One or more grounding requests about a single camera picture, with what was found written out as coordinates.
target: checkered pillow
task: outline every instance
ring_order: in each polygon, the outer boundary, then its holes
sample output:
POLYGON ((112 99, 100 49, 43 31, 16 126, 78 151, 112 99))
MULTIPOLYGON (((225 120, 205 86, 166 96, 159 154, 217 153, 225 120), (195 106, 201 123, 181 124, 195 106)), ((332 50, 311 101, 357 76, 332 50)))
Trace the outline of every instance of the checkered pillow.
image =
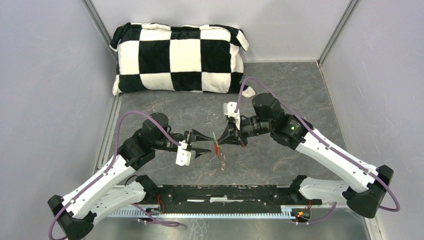
MULTIPOLYGON (((223 25, 173 27, 127 23, 110 48, 118 52, 113 94, 149 90, 238 93, 243 77, 241 29, 223 25)), ((255 91, 246 86, 243 96, 255 91)))

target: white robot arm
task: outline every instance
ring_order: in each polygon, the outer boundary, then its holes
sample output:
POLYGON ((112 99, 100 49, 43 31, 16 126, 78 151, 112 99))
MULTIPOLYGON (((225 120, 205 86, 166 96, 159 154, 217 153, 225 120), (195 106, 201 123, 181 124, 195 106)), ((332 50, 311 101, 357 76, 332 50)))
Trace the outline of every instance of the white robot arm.
MULTIPOLYGON (((154 113, 150 117, 164 130, 170 128, 165 114, 154 113)), ((119 147, 115 160, 112 157, 74 191, 63 197, 54 195, 47 201, 69 240, 82 239, 106 216, 130 204, 141 202, 146 197, 149 182, 143 185, 137 180, 120 190, 106 194, 119 182, 151 161, 155 157, 155 150, 177 153, 176 162, 180 165, 188 165, 191 159, 211 152, 209 149, 192 145, 194 142, 212 140, 211 137, 194 129, 190 132, 185 131, 184 134, 169 133, 169 135, 173 142, 179 145, 169 141, 159 131, 157 125, 146 120, 142 128, 119 147)))
POLYGON ((256 115, 242 116, 234 112, 236 102, 225 103, 224 114, 227 127, 218 144, 233 144, 242 147, 248 144, 247 138, 270 134, 280 145, 287 146, 312 159, 337 174, 342 180, 319 180, 304 176, 299 192, 307 199, 321 199, 346 203, 354 212, 366 218, 374 218, 386 189, 373 176, 387 186, 393 170, 386 165, 376 167, 351 155, 329 141, 318 129, 297 117, 284 113, 279 101, 270 93, 261 93, 252 99, 256 115))

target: purple cable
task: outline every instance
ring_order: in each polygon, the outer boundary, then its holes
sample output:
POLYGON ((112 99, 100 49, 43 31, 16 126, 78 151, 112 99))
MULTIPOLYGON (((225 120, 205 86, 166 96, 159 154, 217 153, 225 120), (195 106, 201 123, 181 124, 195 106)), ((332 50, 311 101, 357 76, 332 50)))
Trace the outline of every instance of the purple cable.
MULTIPOLYGON (((274 98, 276 98, 279 103, 285 107, 289 112, 291 112, 301 123, 302 125, 307 129, 307 131, 314 136, 320 143, 322 143, 324 146, 326 146, 327 148, 330 147, 330 144, 328 144, 326 141, 324 141, 323 139, 321 139, 307 124, 306 122, 303 120, 303 118, 301 118, 301 116, 295 112, 291 107, 289 107, 287 104, 285 104, 282 100, 280 100, 267 86, 265 86, 265 84, 255 78, 255 77, 246 77, 243 82, 241 83, 241 87, 240 87, 240 92, 238 94, 238 99, 237 99, 237 106, 235 107, 235 113, 237 113, 239 111, 239 107, 240 107, 240 100, 242 99, 242 92, 243 92, 243 88, 246 85, 246 82, 248 80, 255 80, 258 84, 260 84, 268 93, 270 93, 274 98)), ((356 161, 354 161, 353 159, 351 159, 350 157, 346 156, 345 154, 343 154, 342 152, 340 152, 339 150, 330 147, 330 150, 332 150, 334 153, 336 153, 337 155, 339 155, 340 157, 346 159, 348 162, 350 162, 351 164, 355 165, 356 167, 358 167, 359 169, 361 169, 362 171, 364 171, 365 173, 368 173, 368 169, 366 169, 365 167, 363 167, 361 164, 357 163, 356 161)), ((380 209, 386 210, 386 211, 390 211, 390 212, 399 212, 399 210, 401 210, 401 205, 399 204, 398 199, 396 198, 395 194, 393 193, 393 191, 389 188, 389 186, 387 186, 387 184, 378 176, 376 176, 374 173, 370 172, 369 175, 371 177, 373 177, 375 180, 377 180, 377 182, 379 182, 384 188, 385 190, 388 192, 388 194, 390 195, 391 199, 393 199, 394 205, 396 206, 396 208, 390 208, 390 207, 386 207, 386 206, 380 206, 380 209)))
MULTIPOLYGON (((168 133, 167 131, 165 131, 162 126, 155 121, 151 116, 147 115, 147 113, 144 113, 142 111, 127 111, 126 113, 124 113, 120 119, 119 122, 116 126, 116 139, 115 139, 115 148, 113 150, 113 158, 112 161, 110 162, 109 166, 107 166, 107 168, 104 170, 103 173, 107 174, 109 172, 109 170, 114 166, 115 161, 117 159, 117 155, 118 155, 118 146, 119 146, 119 135, 120 135, 120 129, 121 129, 121 124, 122 121, 124 120, 124 118, 128 115, 131 114, 138 114, 138 115, 142 115, 144 117, 146 117, 148 120, 150 120, 150 122, 152 122, 154 125, 156 125, 156 127, 159 128, 159 130, 163 133, 163 135, 165 135, 165 137, 167 139, 169 139, 173 144, 180 146, 181 144, 177 141, 175 141, 168 133)), ((97 183, 97 181, 99 181, 104 175, 100 174, 98 177, 96 177, 92 182, 90 182, 87 186, 85 186, 83 189, 81 189, 81 191, 79 191, 73 198, 71 198, 71 200, 77 200, 85 191, 87 191, 87 189, 89 189, 91 186, 93 186, 95 183, 97 183)), ((71 202, 68 202, 65 206, 63 206, 60 211, 56 214, 56 216, 54 216, 53 221, 50 224, 50 227, 48 228, 48 239, 50 240, 65 240, 67 237, 64 236, 62 238, 56 239, 53 238, 53 227, 55 226, 56 221, 59 219, 60 215, 71 205, 71 202)))
POLYGON ((328 219, 334 213, 334 211, 336 210, 336 206, 337 206, 337 202, 335 201, 334 204, 331 207, 331 210, 324 217, 322 217, 318 220, 313 220, 313 221, 308 221, 308 222, 298 222, 297 225, 310 225, 310 224, 316 224, 316 223, 319 223, 321 221, 324 221, 324 220, 328 219))
POLYGON ((181 225, 181 223, 177 222, 177 221, 159 221, 157 220, 155 217, 152 217, 152 215, 150 215, 150 213, 148 213, 146 210, 144 210, 141 206, 137 205, 137 204, 131 204, 134 207, 140 209, 144 214, 146 214, 152 221, 148 221, 148 224, 159 224, 165 227, 169 227, 169 228, 176 228, 178 226, 181 225))

